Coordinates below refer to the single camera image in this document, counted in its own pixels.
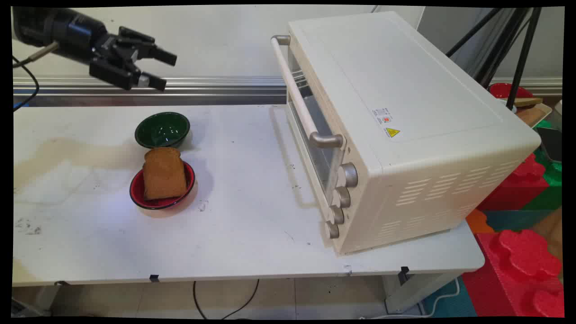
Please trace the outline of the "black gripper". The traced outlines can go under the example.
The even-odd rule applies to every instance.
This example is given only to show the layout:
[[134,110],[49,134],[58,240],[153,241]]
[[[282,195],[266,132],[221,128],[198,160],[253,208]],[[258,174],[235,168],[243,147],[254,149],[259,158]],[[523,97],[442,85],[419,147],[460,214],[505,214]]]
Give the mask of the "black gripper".
[[[175,66],[177,56],[158,47],[154,37],[128,27],[118,31],[118,36],[113,35],[103,22],[70,8],[13,7],[13,39],[39,48],[31,57],[13,63],[13,68],[54,53],[89,66],[90,76],[122,90],[149,87],[164,91],[165,79],[135,68],[134,62],[152,58]],[[127,58],[113,49],[117,39],[118,47],[131,53]]]

